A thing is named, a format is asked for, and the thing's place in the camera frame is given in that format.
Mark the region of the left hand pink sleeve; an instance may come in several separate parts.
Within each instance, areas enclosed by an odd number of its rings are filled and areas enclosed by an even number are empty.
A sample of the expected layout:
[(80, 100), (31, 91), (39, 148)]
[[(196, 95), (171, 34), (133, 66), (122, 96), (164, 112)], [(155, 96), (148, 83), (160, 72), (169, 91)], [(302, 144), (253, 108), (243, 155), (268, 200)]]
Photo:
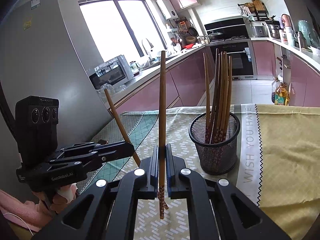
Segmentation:
[(10, 194), (1, 191), (1, 212), (8, 221), (25, 229), (38, 232), (47, 225), (55, 214), (61, 213), (76, 199), (77, 186), (75, 183), (58, 189), (49, 207), (44, 205), (44, 193), (35, 192), (38, 203), (32, 201), (20, 202)]

